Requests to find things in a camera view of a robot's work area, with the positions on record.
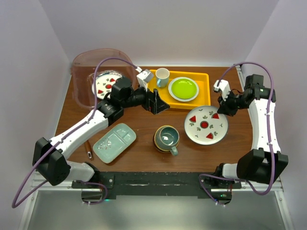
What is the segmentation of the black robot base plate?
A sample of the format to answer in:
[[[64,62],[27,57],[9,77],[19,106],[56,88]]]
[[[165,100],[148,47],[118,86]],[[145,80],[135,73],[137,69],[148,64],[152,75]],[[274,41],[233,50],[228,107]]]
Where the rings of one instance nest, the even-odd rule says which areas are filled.
[[[195,196],[204,199],[209,198],[214,189],[220,189],[213,198],[229,203],[231,190],[240,189],[242,185],[200,172],[100,172],[90,182],[73,182],[72,188],[83,190],[84,201],[98,201],[99,196],[90,192],[99,188],[109,200],[118,196]]]

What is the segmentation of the teal rim lettered plate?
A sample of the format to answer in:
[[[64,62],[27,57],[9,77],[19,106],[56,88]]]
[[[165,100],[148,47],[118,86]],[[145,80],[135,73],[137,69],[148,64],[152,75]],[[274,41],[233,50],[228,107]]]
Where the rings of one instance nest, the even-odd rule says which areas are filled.
[[[101,71],[101,72],[97,72],[96,74],[96,79],[100,78],[100,77],[104,77],[104,78],[115,78],[115,79],[118,79],[118,78],[121,78],[121,77],[124,77],[124,75],[118,71],[115,71],[115,70],[104,70],[104,71]]]

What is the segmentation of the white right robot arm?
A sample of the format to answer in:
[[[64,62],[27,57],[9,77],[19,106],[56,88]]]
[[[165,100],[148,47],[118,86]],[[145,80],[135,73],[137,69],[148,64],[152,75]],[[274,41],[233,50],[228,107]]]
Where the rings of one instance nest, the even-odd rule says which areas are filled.
[[[221,163],[217,167],[214,184],[225,188],[231,179],[269,184],[276,181],[288,165],[288,156],[281,153],[274,122],[275,91],[263,85],[263,76],[247,76],[244,91],[234,94],[225,80],[217,80],[213,86],[220,105],[218,114],[234,116],[239,109],[248,109],[252,124],[251,150],[236,164]]]

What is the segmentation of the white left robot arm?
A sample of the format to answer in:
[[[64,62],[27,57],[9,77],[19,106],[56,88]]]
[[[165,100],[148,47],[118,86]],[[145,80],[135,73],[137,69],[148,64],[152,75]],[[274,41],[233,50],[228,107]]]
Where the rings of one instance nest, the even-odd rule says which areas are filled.
[[[89,163],[68,161],[68,158],[86,140],[119,120],[125,108],[139,105],[154,115],[170,107],[160,98],[157,89],[151,91],[141,86],[134,90],[130,79],[117,79],[111,91],[84,119],[56,137],[40,138],[35,143],[33,167],[52,186],[65,180],[77,180],[89,188],[96,187],[99,184],[97,169]]]

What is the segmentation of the strawberry pattern white plate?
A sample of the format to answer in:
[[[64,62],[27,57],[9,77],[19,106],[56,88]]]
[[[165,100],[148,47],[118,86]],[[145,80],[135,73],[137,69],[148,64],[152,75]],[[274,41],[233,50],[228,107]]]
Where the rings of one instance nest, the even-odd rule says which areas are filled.
[[[118,79],[115,78],[107,79],[104,77],[96,79],[95,83],[96,83],[97,98],[102,100],[108,92],[111,92],[113,84],[115,84]]]

